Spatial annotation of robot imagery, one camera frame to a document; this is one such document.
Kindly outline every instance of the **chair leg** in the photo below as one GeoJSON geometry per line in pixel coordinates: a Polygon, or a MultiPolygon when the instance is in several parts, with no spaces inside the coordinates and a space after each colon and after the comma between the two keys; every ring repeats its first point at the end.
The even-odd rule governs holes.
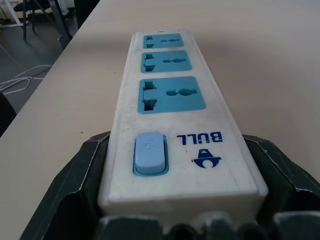
{"type": "Polygon", "coordinates": [[[27,12],[26,12],[26,0],[23,0],[22,4],[22,11],[23,11],[23,40],[27,41],[27,12]]]}
{"type": "Polygon", "coordinates": [[[35,32],[35,26],[36,26],[36,14],[35,10],[32,10],[32,31],[35,32]]]}

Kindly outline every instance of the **floor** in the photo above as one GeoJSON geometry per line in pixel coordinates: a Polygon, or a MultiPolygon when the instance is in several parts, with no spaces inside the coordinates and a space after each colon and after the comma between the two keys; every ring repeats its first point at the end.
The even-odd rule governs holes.
{"type": "MultiPolygon", "coordinates": [[[[72,36],[78,30],[75,18],[66,21],[72,36]]],[[[21,27],[2,28],[0,33],[0,45],[24,68],[22,69],[0,48],[0,82],[8,81],[16,75],[38,65],[53,65],[63,49],[57,40],[61,35],[50,22],[37,22],[35,33],[32,26],[27,26],[25,42],[21,27]]],[[[32,74],[38,74],[37,78],[43,78],[49,69],[39,67],[32,70],[32,74]]],[[[36,90],[42,80],[33,79],[29,87],[23,91],[6,95],[7,99],[18,113],[30,96],[36,90]]],[[[19,83],[10,88],[10,91],[23,88],[26,82],[19,83]]]]}

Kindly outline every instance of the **white power strip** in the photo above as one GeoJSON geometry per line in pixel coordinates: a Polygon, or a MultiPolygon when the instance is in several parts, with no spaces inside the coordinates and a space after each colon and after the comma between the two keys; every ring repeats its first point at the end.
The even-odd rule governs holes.
{"type": "Polygon", "coordinates": [[[194,38],[134,34],[99,189],[103,214],[197,227],[199,216],[224,211],[245,222],[267,193],[194,38]]]}

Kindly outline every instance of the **white table surface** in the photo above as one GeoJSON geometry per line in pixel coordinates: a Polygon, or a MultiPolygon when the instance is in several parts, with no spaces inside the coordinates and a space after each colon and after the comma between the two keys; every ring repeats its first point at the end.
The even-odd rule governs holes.
{"type": "Polygon", "coordinates": [[[18,239],[82,143],[111,130],[138,31],[188,29],[241,132],[319,181],[319,12],[316,0],[101,0],[0,139],[0,239],[18,239]]]}

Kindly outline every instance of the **power switch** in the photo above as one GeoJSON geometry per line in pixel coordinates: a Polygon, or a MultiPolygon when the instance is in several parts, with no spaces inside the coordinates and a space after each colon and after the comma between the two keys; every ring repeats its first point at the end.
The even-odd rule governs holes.
{"type": "Polygon", "coordinates": [[[166,169],[164,135],[160,132],[144,132],[135,140],[134,166],[142,175],[154,175],[166,169]]]}

